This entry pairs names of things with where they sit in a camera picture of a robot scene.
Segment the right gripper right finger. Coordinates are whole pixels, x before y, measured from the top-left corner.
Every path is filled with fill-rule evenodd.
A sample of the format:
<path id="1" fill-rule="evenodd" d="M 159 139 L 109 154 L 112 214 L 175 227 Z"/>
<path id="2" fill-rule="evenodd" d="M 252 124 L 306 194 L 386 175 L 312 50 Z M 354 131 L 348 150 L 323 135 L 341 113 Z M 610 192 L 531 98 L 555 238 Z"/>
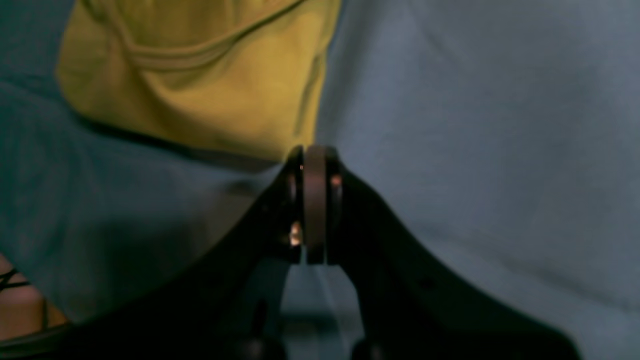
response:
<path id="1" fill-rule="evenodd" d="M 325 155 L 326 258 L 358 296 L 354 360 L 578 360 L 572 340 L 464 280 L 423 248 L 377 192 Z"/>

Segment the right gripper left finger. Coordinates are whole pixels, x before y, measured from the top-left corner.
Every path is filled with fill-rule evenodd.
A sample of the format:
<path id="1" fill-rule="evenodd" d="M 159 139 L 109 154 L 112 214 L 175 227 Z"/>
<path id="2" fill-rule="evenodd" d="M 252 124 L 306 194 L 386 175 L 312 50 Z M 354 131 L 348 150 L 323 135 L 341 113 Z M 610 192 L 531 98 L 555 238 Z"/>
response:
<path id="1" fill-rule="evenodd" d="M 329 236 L 329 150 L 294 148 L 274 182 L 217 246 L 162 287 L 83 325 L 1 343 L 3 360 L 285 360 L 262 331 L 266 301 L 247 330 L 222 335 L 260 261 L 323 264 Z"/>

